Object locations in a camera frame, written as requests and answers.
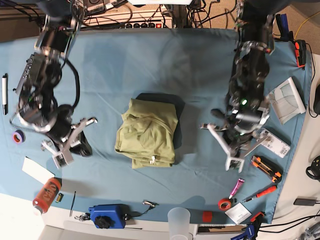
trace yellow cable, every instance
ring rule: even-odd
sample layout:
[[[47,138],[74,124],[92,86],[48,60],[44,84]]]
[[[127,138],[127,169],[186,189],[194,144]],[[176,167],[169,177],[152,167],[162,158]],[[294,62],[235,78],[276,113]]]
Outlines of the yellow cable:
[[[301,27],[311,18],[313,18],[315,15],[320,14],[320,11],[316,12],[315,14],[312,14],[310,17],[308,17],[306,20],[303,21],[303,23],[300,24],[300,26],[298,27],[298,30],[296,31],[295,35],[294,35],[294,40],[296,40],[298,33],[301,29]]]

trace pink tube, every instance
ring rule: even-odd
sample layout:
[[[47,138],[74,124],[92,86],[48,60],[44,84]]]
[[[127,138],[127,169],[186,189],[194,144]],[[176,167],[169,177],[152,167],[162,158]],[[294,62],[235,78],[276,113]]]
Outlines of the pink tube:
[[[242,178],[238,179],[238,181],[236,182],[236,185],[234,186],[234,188],[230,192],[229,199],[231,199],[234,195],[236,195],[236,193],[238,192],[239,188],[242,186],[242,184],[244,184],[244,182],[245,182],[245,180],[243,180]]]

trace small battery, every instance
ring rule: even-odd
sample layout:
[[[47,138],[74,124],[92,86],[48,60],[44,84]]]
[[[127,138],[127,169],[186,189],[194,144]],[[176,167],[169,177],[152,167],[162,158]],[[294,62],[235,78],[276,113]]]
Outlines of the small battery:
[[[57,197],[56,200],[55,200],[55,202],[56,202],[56,203],[60,203],[63,197],[64,197],[64,195],[63,195],[62,193],[59,193],[59,194],[58,194],[58,197]]]

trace clear plastic cup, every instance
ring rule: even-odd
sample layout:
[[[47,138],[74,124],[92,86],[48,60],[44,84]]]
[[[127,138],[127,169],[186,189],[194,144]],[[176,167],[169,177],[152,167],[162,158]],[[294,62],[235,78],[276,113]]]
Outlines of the clear plastic cup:
[[[170,240],[188,240],[190,212],[176,207],[168,212]]]

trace white card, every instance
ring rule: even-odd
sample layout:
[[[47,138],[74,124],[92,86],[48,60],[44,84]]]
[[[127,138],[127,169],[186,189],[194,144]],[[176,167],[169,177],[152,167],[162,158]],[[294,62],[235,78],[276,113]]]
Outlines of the white card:
[[[22,171],[38,180],[43,185],[45,185],[50,178],[55,177],[52,172],[27,157],[24,157]]]
[[[241,224],[244,220],[251,216],[251,212],[249,212],[248,209],[242,205],[242,203],[238,203],[234,207],[230,208],[225,212],[225,214],[237,225]]]

